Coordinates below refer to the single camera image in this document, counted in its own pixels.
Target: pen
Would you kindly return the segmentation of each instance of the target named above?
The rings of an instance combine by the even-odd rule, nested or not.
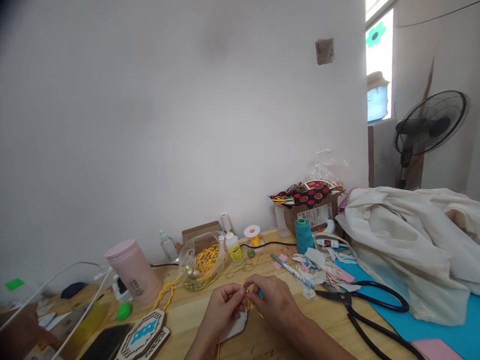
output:
[[[300,280],[302,283],[304,283],[307,287],[314,289],[314,285],[308,281],[306,278],[301,276],[297,271],[295,271],[291,266],[287,265],[285,261],[280,260],[277,256],[273,255],[272,253],[270,256],[275,260],[277,263],[282,265],[290,274],[292,274],[294,277],[296,277],[298,280]]]

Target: hand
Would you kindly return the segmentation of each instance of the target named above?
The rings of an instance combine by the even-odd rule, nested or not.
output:
[[[245,310],[247,289],[230,283],[217,287],[210,296],[205,314],[185,359],[211,359],[223,329],[232,318],[238,319]]]
[[[245,280],[243,286],[248,288],[254,284],[253,290],[246,296],[258,309],[258,312],[277,331],[288,334],[293,324],[305,316],[295,302],[289,286],[276,276],[260,276],[254,274]],[[262,290],[263,298],[258,294]]]

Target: fan grille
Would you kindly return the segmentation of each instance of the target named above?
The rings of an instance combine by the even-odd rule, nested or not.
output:
[[[430,96],[418,104],[403,121],[397,131],[395,146],[402,153],[412,151],[412,155],[426,153],[448,140],[464,121],[467,105],[466,96],[459,91],[443,91]],[[443,122],[446,129],[438,133],[430,130],[431,124]],[[405,129],[421,129],[417,134],[405,134]]]

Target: black cord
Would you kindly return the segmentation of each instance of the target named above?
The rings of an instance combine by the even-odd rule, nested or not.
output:
[[[459,8],[459,9],[457,9],[457,10],[450,11],[450,12],[448,12],[448,13],[446,13],[446,14],[443,14],[443,15],[440,15],[440,16],[437,16],[437,17],[434,17],[434,18],[431,18],[431,19],[428,19],[428,20],[416,22],[416,23],[409,24],[409,25],[397,25],[397,28],[408,28],[408,27],[415,26],[415,25],[425,24],[425,23],[428,23],[428,22],[430,22],[430,21],[432,21],[432,20],[440,19],[440,18],[443,18],[443,17],[445,17],[445,16],[447,16],[447,15],[456,13],[457,11],[466,9],[466,8],[471,7],[471,6],[473,6],[473,5],[475,5],[475,4],[478,4],[478,3],[480,3],[480,0],[479,0],[479,1],[472,2],[470,5],[466,5],[466,6],[464,6],[464,7],[461,7],[461,8]]]
[[[178,264],[158,264],[158,265],[150,264],[150,266],[152,268],[159,268],[159,267],[162,267],[162,266],[178,266]]]
[[[292,243],[289,243],[289,242],[281,242],[281,241],[270,241],[270,242],[266,242],[266,243],[264,243],[263,245],[260,245],[260,246],[250,246],[250,245],[247,245],[246,243],[243,243],[243,244],[240,244],[240,246],[241,247],[246,246],[249,249],[260,249],[260,248],[263,248],[264,246],[267,246],[267,245],[270,245],[270,244],[297,246],[296,243],[292,244]]]
[[[297,246],[297,244],[295,244],[295,243],[281,242],[281,241],[270,241],[270,242],[264,243],[263,245],[260,245],[260,246],[250,246],[250,245],[247,245],[246,243],[243,243],[243,244],[240,244],[240,246],[241,247],[246,246],[247,248],[250,248],[250,249],[260,249],[260,248],[263,248],[264,246],[267,246],[267,245],[270,245],[270,244]],[[178,264],[158,264],[158,265],[150,264],[150,266],[152,268],[159,268],[159,267],[162,267],[162,266],[179,266],[179,265]]]

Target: blue paper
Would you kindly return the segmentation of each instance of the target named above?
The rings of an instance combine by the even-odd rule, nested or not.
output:
[[[355,277],[355,281],[373,280],[357,264],[345,264],[338,261],[336,264]],[[363,286],[359,292],[385,302],[391,302],[393,299],[390,294],[370,286]],[[442,339],[465,360],[479,358],[479,296],[470,295],[465,324],[462,326],[438,325],[417,320],[409,312],[393,312],[373,304],[372,307],[408,342],[422,339]]]

